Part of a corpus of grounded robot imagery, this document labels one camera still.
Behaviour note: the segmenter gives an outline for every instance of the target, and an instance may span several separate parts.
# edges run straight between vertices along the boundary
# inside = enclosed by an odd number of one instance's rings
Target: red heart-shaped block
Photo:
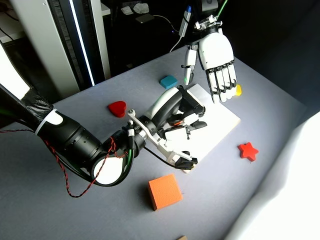
[[[122,118],[126,114],[127,104],[124,101],[116,101],[108,105],[110,112],[118,118]]]

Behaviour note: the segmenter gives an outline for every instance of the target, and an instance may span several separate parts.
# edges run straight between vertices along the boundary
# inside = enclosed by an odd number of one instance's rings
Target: yellow block
[[[240,84],[237,84],[237,85],[236,85],[235,95],[236,95],[236,96],[240,96],[241,94],[242,94],[241,85],[240,85]]]

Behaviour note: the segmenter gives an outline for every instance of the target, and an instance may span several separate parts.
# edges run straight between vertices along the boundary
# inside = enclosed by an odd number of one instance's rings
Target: white robotic hand
[[[205,70],[212,100],[214,103],[225,102],[236,94],[237,78],[234,67],[234,53],[227,37],[223,35],[222,22],[212,15],[195,28],[203,31],[204,37],[188,47],[185,55],[184,83],[190,84],[196,65],[197,52],[202,69]]]

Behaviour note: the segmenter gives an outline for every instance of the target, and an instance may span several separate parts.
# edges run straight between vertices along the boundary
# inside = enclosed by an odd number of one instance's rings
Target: blue block
[[[165,78],[161,79],[160,84],[165,89],[169,89],[174,87],[178,83],[178,80],[174,76],[166,76]]]

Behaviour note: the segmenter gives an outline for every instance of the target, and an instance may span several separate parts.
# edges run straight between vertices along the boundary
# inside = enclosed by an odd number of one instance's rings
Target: red star-shaped block
[[[256,160],[256,154],[259,152],[252,146],[251,142],[240,144],[238,149],[241,151],[240,157],[242,159],[249,159],[251,162]]]

